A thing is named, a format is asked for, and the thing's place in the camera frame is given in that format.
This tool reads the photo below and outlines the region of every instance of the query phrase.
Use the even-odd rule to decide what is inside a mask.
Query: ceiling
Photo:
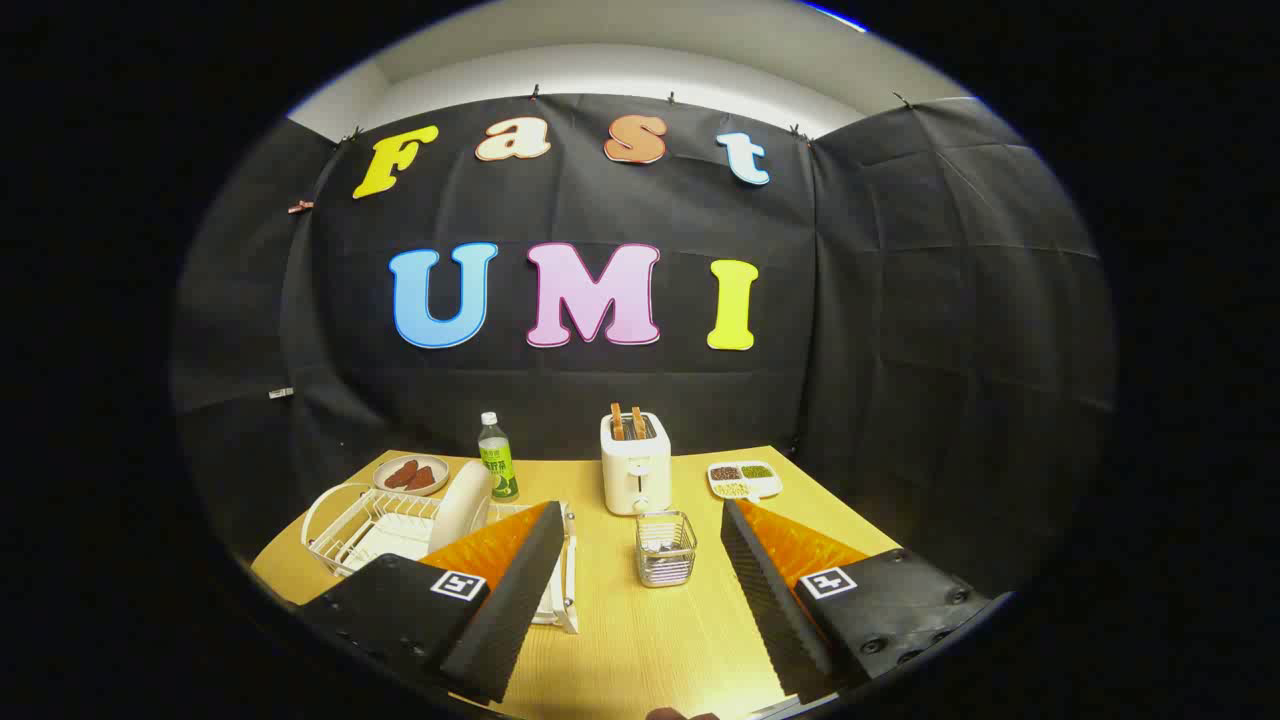
[[[970,95],[872,33],[791,0],[498,0],[411,35],[374,58],[394,85],[498,53],[575,44],[664,47],[748,65],[864,115]]]

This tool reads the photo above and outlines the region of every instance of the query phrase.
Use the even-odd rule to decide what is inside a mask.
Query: bottle label
[[[480,461],[497,475],[494,478],[493,496],[495,498],[515,497],[520,492],[516,486],[516,470],[511,464],[511,446],[481,447]]]

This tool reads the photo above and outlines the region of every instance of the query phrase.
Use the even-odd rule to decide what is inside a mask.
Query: letter u
[[[492,242],[468,242],[453,249],[453,261],[462,266],[462,304],[458,314],[448,320],[436,320],[428,309],[428,288],[431,268],[440,254],[434,250],[410,250],[392,258],[389,264],[396,275],[394,311],[396,329],[412,345],[428,348],[461,345],[484,325],[489,299],[489,260],[498,255]]]

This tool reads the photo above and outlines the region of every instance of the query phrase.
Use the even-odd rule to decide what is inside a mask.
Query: sausage
[[[384,484],[389,488],[407,486],[413,479],[413,473],[417,473],[417,460],[410,460],[401,465],[401,469],[392,473]]]
[[[435,473],[433,473],[431,466],[428,465],[421,470],[419,470],[417,473],[413,473],[413,480],[404,489],[422,489],[434,482],[435,482]]]

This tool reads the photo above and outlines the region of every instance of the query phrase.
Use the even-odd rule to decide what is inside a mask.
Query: toaster lever
[[[640,465],[639,462],[632,462],[627,468],[627,473],[636,477],[636,489],[639,492],[644,492],[644,477],[649,474],[649,465]]]

